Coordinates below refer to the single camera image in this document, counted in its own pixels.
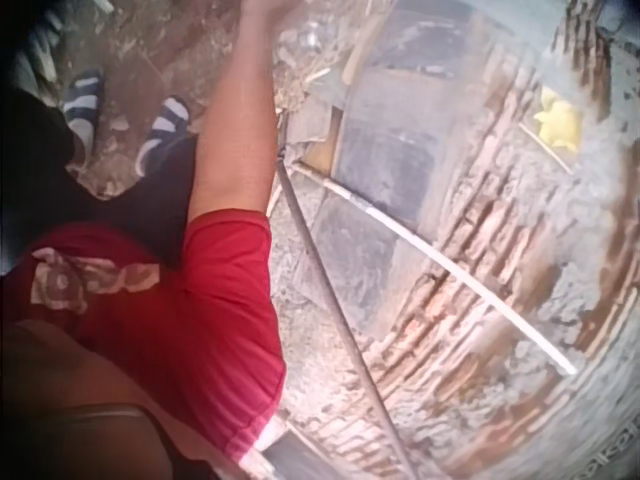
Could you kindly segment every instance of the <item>person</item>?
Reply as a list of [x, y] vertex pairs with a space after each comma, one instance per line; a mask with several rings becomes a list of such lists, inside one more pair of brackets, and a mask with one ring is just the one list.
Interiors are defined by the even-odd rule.
[[4, 98], [3, 474], [244, 478], [285, 364], [270, 299], [277, 156], [272, 42], [295, 0], [242, 0], [201, 136], [164, 102], [144, 178], [96, 201], [68, 172], [92, 149], [104, 79], [59, 112]]

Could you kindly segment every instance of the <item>black and white sandal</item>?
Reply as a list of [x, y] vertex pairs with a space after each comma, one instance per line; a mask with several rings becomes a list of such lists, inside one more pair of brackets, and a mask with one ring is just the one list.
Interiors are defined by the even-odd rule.
[[189, 119], [189, 109], [184, 100], [177, 95], [170, 96], [162, 103], [160, 114], [153, 122], [147, 140], [136, 159], [135, 168], [139, 176], [144, 177], [160, 166], [162, 158], [158, 156], [154, 159], [154, 152], [159, 152], [187, 136]]
[[67, 124], [86, 120], [95, 130], [100, 118], [104, 94], [104, 74], [100, 69], [87, 70], [78, 75], [67, 89], [62, 111]]

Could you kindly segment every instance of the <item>foot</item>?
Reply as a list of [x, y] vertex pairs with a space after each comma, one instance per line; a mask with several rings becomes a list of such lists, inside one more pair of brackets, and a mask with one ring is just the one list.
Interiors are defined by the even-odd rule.
[[136, 159], [136, 173], [144, 177], [157, 170], [162, 164], [162, 155], [158, 153], [167, 146], [187, 136], [189, 109], [177, 95], [172, 95], [162, 103], [160, 114], [153, 122], [147, 140]]
[[67, 89], [62, 111], [69, 128], [84, 147], [83, 164], [86, 167], [93, 153], [94, 139], [100, 118], [104, 94], [104, 75], [99, 69], [87, 70], [78, 75]]

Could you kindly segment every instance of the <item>white pipe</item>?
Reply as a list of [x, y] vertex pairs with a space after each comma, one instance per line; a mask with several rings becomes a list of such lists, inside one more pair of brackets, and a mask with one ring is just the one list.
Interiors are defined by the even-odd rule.
[[504, 315], [532, 342], [538, 345], [568, 375], [575, 375], [578, 372], [576, 367], [572, 365], [569, 359], [565, 357], [560, 350], [558, 350], [549, 340], [542, 336], [540, 332], [538, 332], [529, 322], [522, 318], [513, 308], [507, 305], [500, 297], [498, 297], [495, 293], [493, 293], [482, 283], [476, 280], [473, 275], [460, 268], [455, 262], [440, 253], [425, 240], [395, 221], [387, 214], [381, 212], [368, 201], [347, 190], [343, 186], [338, 185], [333, 180], [325, 177], [308, 165], [300, 162], [294, 162], [292, 167], [294, 170], [302, 173], [314, 182], [322, 185], [327, 190], [331, 190], [336, 195], [344, 198], [345, 200], [348, 200], [350, 203], [355, 205], [358, 209], [362, 210], [370, 217], [378, 220], [389, 230], [392, 230], [397, 235], [405, 239], [407, 242], [423, 252], [442, 268], [451, 273], [458, 280], [463, 282], [466, 286], [468, 286], [471, 290], [478, 294], [480, 298], [482, 298], [498, 312]]

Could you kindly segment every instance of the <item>yellow object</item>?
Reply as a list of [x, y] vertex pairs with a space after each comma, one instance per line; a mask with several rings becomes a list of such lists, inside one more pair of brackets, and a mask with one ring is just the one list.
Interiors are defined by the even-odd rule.
[[582, 114], [553, 90], [542, 87], [542, 112], [533, 118], [541, 123], [538, 136], [552, 148], [578, 153], [582, 141]]

